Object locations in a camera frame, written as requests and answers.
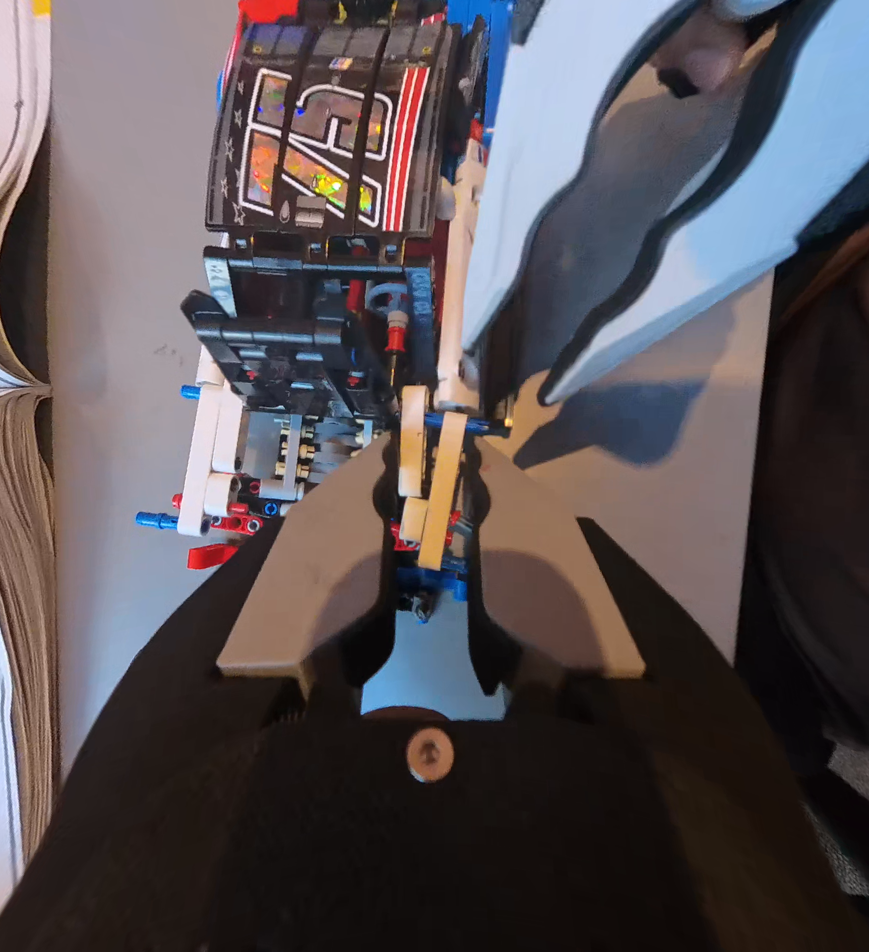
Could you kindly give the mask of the person's brown shirt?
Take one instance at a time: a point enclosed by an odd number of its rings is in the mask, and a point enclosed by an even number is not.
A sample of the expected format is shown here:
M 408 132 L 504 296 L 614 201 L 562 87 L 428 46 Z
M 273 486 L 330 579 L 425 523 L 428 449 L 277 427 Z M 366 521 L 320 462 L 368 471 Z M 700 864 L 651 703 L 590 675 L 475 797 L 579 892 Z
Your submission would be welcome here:
M 869 222 L 786 306 L 770 362 L 757 555 L 822 730 L 869 746 Z

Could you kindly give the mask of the grey desk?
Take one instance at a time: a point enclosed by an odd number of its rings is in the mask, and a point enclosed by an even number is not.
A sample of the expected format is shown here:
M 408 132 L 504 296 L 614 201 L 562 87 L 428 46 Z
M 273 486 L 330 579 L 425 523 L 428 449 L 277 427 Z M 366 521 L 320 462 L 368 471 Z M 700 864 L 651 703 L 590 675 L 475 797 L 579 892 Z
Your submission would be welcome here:
M 235 2 L 55 2 L 49 351 L 65 769 L 134 656 L 208 572 L 190 541 L 134 523 L 182 489 L 199 346 L 179 312 L 205 287 L 207 166 Z M 515 428 L 496 445 L 596 520 L 733 660 L 772 275 L 560 408 L 536 389 L 562 338 L 630 255 L 618 244 L 679 192 L 731 124 L 728 100 L 677 102 L 643 70 L 616 136 L 547 223 L 527 274 Z

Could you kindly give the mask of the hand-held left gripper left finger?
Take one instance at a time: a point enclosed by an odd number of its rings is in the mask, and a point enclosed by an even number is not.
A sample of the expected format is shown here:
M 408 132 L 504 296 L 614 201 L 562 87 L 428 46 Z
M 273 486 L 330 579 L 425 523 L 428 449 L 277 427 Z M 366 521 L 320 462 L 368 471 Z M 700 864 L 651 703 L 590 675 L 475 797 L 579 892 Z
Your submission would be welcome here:
M 310 688 L 316 652 L 380 605 L 391 535 L 374 492 L 390 447 L 374 440 L 293 506 L 217 657 L 222 675 Z

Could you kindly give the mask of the toy brick race car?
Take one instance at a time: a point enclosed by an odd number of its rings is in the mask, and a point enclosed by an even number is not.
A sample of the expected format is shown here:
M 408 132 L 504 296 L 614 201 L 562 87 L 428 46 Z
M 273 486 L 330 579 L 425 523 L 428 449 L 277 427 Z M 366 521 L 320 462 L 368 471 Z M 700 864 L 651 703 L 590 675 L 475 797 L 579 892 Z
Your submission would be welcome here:
M 371 442 L 447 411 L 511 433 L 460 345 L 514 2 L 239 2 L 217 84 L 208 290 L 182 490 L 143 528 L 187 567 L 238 547 Z

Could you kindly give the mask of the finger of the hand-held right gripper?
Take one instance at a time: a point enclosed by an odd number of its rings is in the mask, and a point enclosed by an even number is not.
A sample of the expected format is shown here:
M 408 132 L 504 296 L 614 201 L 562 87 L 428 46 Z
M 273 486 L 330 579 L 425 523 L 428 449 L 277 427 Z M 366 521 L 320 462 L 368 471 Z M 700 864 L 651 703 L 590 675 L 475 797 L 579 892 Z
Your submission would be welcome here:
M 537 392 L 562 402 L 790 258 L 869 163 L 869 1 L 802 2 L 752 72 L 731 138 L 657 220 Z
M 581 173 L 591 131 L 697 2 L 518 2 L 465 284 L 473 351 L 511 298 L 546 216 Z

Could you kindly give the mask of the white beam assembly with pins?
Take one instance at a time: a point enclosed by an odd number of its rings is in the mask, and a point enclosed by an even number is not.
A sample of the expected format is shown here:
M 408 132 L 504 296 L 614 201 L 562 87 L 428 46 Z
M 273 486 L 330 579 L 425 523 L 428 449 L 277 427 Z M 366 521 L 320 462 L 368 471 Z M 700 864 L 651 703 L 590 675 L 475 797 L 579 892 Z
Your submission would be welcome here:
M 472 504 L 465 447 L 475 436 L 504 433 L 495 421 L 433 411 L 428 388 L 404 387 L 397 443 L 394 548 L 426 572 L 464 573 Z

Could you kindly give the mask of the person's right hand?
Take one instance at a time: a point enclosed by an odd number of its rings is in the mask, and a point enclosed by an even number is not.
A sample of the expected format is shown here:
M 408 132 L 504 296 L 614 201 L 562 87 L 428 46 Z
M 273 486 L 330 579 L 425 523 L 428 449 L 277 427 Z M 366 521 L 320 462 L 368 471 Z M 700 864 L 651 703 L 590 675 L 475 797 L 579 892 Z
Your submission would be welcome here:
M 703 7 L 655 51 L 649 63 L 675 98 L 686 99 L 719 89 L 749 45 L 740 22 L 720 19 Z

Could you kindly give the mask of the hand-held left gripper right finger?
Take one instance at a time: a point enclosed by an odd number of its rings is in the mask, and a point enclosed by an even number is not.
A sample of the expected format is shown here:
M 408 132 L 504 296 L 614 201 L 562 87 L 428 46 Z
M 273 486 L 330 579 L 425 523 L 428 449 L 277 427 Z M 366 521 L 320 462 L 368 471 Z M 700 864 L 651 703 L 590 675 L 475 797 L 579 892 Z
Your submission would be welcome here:
M 570 508 L 481 437 L 466 487 L 468 646 L 482 691 L 557 690 L 574 675 L 642 678 L 646 664 Z

